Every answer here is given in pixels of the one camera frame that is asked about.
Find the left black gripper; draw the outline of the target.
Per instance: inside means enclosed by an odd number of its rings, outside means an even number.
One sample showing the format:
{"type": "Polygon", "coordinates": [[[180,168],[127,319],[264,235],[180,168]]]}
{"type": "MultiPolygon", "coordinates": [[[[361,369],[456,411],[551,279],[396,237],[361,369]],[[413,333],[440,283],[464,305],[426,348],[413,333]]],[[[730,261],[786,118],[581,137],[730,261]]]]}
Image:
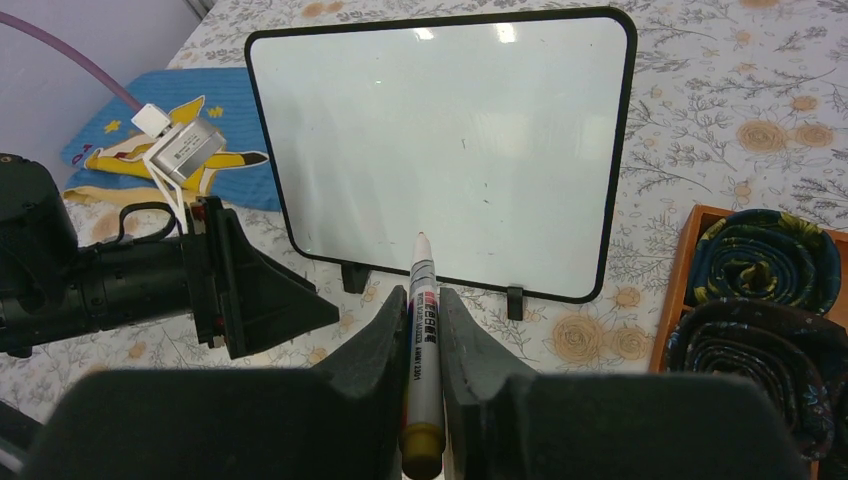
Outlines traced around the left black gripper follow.
{"type": "Polygon", "coordinates": [[[184,267],[200,344],[226,348],[238,359],[338,320],[338,308],[314,285],[250,244],[231,209],[221,212],[220,299],[215,215],[222,209],[215,196],[185,208],[184,267]]]}

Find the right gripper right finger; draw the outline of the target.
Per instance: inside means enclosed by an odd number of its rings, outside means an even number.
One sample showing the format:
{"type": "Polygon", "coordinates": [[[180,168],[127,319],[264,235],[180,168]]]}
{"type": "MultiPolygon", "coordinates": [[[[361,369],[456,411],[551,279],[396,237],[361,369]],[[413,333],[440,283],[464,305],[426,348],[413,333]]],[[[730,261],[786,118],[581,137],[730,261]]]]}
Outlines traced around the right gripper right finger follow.
{"type": "Polygon", "coordinates": [[[541,373],[440,291],[448,479],[806,479],[750,381],[541,373]]]}

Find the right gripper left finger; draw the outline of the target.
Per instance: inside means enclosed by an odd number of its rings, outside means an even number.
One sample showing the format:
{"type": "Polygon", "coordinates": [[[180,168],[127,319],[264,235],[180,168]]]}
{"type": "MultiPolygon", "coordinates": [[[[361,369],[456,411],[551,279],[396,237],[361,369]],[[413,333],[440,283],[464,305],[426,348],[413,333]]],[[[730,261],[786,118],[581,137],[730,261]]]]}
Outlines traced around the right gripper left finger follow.
{"type": "Polygon", "coordinates": [[[396,479],[407,294],[310,368],[114,370],[80,380],[27,479],[396,479]]]}

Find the white marker pen yellow end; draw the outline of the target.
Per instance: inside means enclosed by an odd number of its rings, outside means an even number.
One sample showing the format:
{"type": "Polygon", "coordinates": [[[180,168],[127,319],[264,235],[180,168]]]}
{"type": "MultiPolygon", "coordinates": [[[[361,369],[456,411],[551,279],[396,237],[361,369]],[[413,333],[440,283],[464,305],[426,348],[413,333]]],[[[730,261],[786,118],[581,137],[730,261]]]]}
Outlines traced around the white marker pen yellow end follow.
{"type": "Polygon", "coordinates": [[[402,471],[410,479],[434,479],[442,472],[446,440],[439,297],[431,244],[424,233],[417,235],[413,247],[407,312],[410,361],[399,436],[402,471]]]}

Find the small black-framed whiteboard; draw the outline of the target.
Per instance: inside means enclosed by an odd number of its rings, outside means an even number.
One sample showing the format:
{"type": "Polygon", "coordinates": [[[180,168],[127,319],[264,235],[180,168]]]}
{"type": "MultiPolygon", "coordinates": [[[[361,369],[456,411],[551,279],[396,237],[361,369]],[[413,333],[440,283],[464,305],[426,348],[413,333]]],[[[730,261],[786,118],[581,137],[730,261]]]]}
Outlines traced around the small black-framed whiteboard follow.
{"type": "Polygon", "coordinates": [[[289,240],[405,275],[581,304],[607,263],[637,30],[609,7],[252,33],[289,240]]]}

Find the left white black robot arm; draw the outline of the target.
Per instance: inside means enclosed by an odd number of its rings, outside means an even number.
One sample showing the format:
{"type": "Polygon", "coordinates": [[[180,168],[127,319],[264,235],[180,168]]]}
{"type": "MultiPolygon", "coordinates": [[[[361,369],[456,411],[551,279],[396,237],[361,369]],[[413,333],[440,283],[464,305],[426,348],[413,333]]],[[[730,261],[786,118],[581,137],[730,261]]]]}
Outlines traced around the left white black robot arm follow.
{"type": "Polygon", "coordinates": [[[330,325],[338,309],[315,286],[252,246],[214,196],[150,235],[80,246],[46,168],[1,157],[1,350],[181,314],[200,344],[241,358],[330,325]]]}

